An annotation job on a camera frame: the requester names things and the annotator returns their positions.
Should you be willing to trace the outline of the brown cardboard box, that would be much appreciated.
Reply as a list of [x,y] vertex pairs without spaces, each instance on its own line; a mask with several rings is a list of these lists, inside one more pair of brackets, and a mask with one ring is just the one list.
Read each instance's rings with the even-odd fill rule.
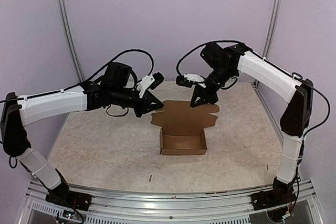
[[166,100],[152,113],[151,124],[160,127],[161,155],[204,155],[207,151],[205,129],[214,127],[217,105],[190,107],[188,101]]

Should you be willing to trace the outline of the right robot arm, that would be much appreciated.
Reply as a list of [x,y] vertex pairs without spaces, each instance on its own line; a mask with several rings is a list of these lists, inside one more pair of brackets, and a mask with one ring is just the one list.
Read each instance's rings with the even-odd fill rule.
[[218,91],[226,89],[229,79],[246,74],[272,89],[287,104],[280,118],[283,139],[282,155],[269,201],[281,204],[289,196],[289,188],[297,177],[297,170],[303,158],[304,141],[312,112],[313,83],[303,80],[296,73],[288,73],[267,59],[255,53],[242,42],[230,40],[228,47],[221,47],[222,41],[202,44],[200,57],[212,69],[207,77],[198,74],[184,74],[187,85],[194,86],[191,107],[215,104]]

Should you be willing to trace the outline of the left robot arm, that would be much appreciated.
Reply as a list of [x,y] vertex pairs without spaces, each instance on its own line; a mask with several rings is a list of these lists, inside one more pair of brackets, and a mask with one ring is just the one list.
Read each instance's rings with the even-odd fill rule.
[[67,183],[45,158],[34,150],[25,127],[37,121],[71,112],[92,111],[111,105],[133,109],[136,117],[163,108],[163,103],[150,91],[159,86],[164,77],[157,72],[135,80],[128,88],[133,69],[119,62],[109,63],[105,73],[95,81],[86,81],[72,88],[36,95],[17,96],[9,93],[4,101],[1,118],[2,145],[5,153],[16,158],[33,176],[52,191],[53,197],[66,206],[73,201]]

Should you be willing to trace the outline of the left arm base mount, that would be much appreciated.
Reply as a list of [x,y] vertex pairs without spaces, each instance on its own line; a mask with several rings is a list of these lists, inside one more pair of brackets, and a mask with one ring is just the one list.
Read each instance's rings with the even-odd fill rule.
[[64,199],[56,197],[52,193],[48,193],[45,200],[55,205],[64,206],[75,210],[88,211],[92,196],[90,194],[69,191]]

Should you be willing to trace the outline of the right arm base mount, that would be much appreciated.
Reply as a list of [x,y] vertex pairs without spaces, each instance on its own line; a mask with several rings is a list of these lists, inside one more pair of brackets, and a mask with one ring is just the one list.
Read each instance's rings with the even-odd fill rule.
[[254,210],[276,207],[287,204],[289,201],[294,202],[295,199],[296,194],[292,189],[285,195],[280,189],[262,190],[251,195]]

